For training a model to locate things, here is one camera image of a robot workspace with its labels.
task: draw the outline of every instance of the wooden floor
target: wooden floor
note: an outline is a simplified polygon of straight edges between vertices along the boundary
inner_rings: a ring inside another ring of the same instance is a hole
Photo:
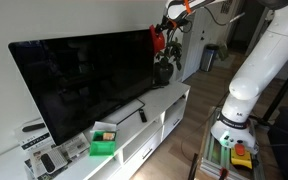
[[[188,178],[191,161],[183,155],[181,142],[189,136],[183,142],[183,151],[189,159],[193,158],[194,153],[199,153],[204,126],[198,127],[206,120],[210,107],[217,105],[228,90],[232,77],[245,59],[243,55],[233,54],[236,55],[236,58],[230,69],[213,67],[211,72],[198,71],[184,82],[191,86],[191,90],[182,122],[134,174],[133,180],[181,180]],[[282,83],[283,81],[273,80],[269,84],[253,109],[256,115],[263,117]],[[288,92],[280,106],[288,106]],[[274,119],[277,115],[278,109],[271,118]],[[269,145],[266,131],[258,128],[257,136],[266,179],[283,179],[271,148],[265,147],[265,145]]]

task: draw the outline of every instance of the doorway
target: doorway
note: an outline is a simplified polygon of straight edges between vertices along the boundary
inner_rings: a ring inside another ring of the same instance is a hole
[[[254,0],[245,0],[241,12],[245,12],[236,24],[232,36],[228,39],[228,47],[231,50],[245,54],[251,43],[256,27],[262,17],[265,7]]]

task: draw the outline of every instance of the white tv cabinet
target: white tv cabinet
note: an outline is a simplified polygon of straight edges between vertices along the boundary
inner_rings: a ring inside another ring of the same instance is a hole
[[[114,157],[84,156],[55,179],[129,179],[182,120],[189,90],[188,85],[173,82],[145,93],[139,99],[145,103],[147,122],[134,113],[118,124]],[[126,105],[103,121],[111,122],[133,112],[138,108],[135,104]],[[89,129],[84,134],[90,139]],[[20,147],[2,154],[0,180],[27,179],[23,163],[27,158]]]

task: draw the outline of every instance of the television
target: television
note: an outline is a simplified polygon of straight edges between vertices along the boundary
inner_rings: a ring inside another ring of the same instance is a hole
[[[9,50],[57,145],[153,84],[149,30],[14,42]]]

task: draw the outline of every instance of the cabinet drawer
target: cabinet drawer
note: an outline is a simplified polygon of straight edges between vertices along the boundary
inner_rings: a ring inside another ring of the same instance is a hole
[[[178,125],[178,123],[182,120],[184,115],[185,107],[179,109],[172,116],[168,117],[165,120],[165,124],[163,125],[163,137],[162,141],[170,134],[170,132]]]
[[[129,179],[161,143],[162,128],[117,172],[113,179]]]

